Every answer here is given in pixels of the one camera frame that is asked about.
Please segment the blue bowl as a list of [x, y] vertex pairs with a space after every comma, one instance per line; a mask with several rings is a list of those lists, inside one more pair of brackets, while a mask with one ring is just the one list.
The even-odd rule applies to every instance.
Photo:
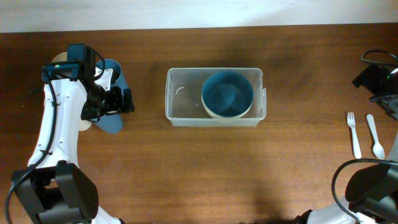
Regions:
[[204, 82], [201, 99], [246, 100], [254, 103], [254, 88], [249, 80], [240, 73], [222, 71], [212, 74]]

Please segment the blue cup back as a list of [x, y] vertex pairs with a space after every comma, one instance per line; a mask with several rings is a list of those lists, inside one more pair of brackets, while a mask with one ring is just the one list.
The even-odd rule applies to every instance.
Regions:
[[120, 64], [113, 59], [105, 59], [104, 61], [105, 61], [105, 67], [103, 66], [102, 61], [96, 62], [96, 67], [98, 67], [101, 70], [104, 68], [113, 70], [110, 90], [106, 90], [106, 93], [111, 93], [115, 87], [119, 87], [121, 89], [121, 94], [123, 96], [123, 90], [129, 87], [123, 75], [123, 71]]

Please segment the cream bowl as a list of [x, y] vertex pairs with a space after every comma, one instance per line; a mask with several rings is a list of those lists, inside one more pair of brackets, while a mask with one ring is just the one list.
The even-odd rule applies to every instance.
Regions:
[[242, 118], [245, 114], [247, 114], [248, 113], [248, 110], [246, 110], [246, 111], [244, 111], [244, 112], [242, 112], [242, 113], [240, 113], [240, 114], [237, 114], [237, 115], [234, 115], [234, 116], [223, 116], [223, 115], [220, 115], [220, 114], [216, 114], [216, 113], [214, 113], [214, 112], [212, 112], [211, 110], [208, 110], [208, 109], [206, 109], [206, 112], [212, 117], [212, 118], [221, 118], [221, 119], [224, 119], [224, 118], [226, 118], [226, 119], [235, 119], [235, 118]]
[[216, 114], [223, 116], [234, 116], [246, 110], [250, 110], [253, 101], [247, 102], [246, 100], [219, 100], [219, 99], [202, 99], [203, 106]]

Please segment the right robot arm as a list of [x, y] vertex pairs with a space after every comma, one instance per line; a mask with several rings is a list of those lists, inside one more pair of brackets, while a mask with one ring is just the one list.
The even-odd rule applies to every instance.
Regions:
[[[354, 80], [364, 86], [390, 117], [397, 119], [397, 64], [371, 63]], [[347, 166], [371, 163], [350, 178], [345, 196], [336, 196], [338, 174]], [[397, 143], [385, 159], [353, 159], [339, 166], [332, 178], [331, 192], [335, 202], [326, 208], [308, 210], [292, 223], [397, 223]]]

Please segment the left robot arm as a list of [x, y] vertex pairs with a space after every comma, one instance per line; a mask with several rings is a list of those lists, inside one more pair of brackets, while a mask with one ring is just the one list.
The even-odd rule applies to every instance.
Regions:
[[97, 125], [117, 133], [134, 111], [121, 66], [85, 44], [44, 65], [44, 114], [34, 152], [12, 175], [16, 195], [34, 223], [121, 223], [99, 205], [96, 185], [79, 168], [78, 133]]

